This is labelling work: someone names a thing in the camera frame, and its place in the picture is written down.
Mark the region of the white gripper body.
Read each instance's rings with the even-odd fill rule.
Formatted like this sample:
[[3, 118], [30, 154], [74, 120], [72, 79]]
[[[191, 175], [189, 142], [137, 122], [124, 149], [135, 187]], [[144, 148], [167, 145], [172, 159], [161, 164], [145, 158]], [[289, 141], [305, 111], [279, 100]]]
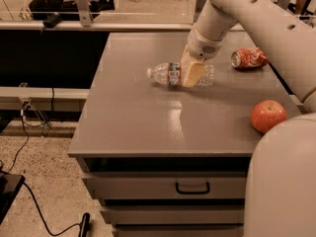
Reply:
[[191, 57], [199, 60], [212, 59], [223, 45], [224, 31], [219, 28], [199, 29], [194, 24], [188, 36], [188, 52]]

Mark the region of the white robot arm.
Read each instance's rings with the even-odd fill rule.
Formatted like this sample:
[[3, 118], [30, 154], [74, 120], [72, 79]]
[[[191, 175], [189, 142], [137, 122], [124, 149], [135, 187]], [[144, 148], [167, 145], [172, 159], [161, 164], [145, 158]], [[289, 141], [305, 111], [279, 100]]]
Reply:
[[316, 237], [316, 31], [270, 0], [206, 0], [183, 59], [213, 58], [236, 24], [305, 109], [268, 131], [252, 154], [244, 237]]

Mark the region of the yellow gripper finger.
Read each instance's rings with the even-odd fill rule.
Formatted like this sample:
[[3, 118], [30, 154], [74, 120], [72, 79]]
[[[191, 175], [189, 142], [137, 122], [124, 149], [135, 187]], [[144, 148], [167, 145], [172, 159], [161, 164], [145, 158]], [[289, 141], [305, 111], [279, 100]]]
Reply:
[[202, 62], [187, 62], [184, 64], [184, 87], [193, 87], [205, 72]]
[[190, 65], [190, 53], [189, 53], [189, 48], [187, 46], [185, 47], [183, 51], [180, 63], [182, 67], [188, 67]]

